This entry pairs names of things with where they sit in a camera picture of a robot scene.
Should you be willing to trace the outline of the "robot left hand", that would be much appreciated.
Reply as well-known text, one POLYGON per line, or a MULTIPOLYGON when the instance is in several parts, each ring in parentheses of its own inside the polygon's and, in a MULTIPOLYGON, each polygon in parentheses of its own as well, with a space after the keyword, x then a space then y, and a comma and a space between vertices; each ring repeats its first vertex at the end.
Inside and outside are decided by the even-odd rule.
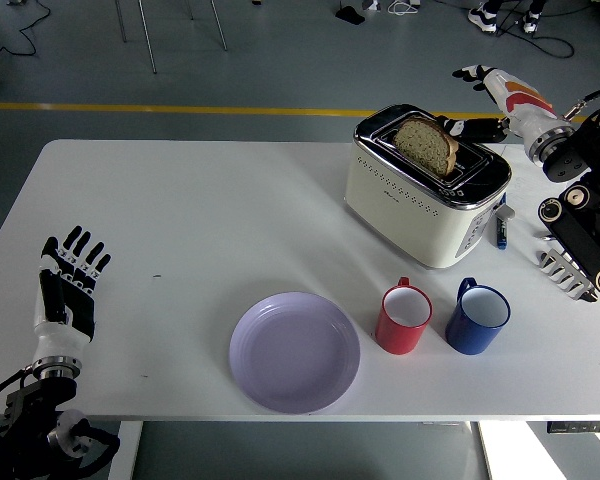
POLYGON ((103 242, 74 227, 64 240, 51 236, 40 257, 34 333, 34 360, 49 357, 78 359, 95 333, 94 290, 111 255, 103 242))

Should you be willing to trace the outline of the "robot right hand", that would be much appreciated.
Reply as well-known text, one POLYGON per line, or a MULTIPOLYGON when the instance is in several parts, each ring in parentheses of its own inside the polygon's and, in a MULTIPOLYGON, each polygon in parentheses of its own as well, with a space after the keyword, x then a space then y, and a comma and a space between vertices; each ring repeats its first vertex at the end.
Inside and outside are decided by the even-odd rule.
POLYGON ((497 143, 513 134, 530 150, 537 141, 573 132, 536 89, 504 70, 472 65, 454 71, 453 76, 472 83, 475 91, 486 92, 504 115, 502 119, 468 120, 438 116, 437 123, 455 139, 497 143))

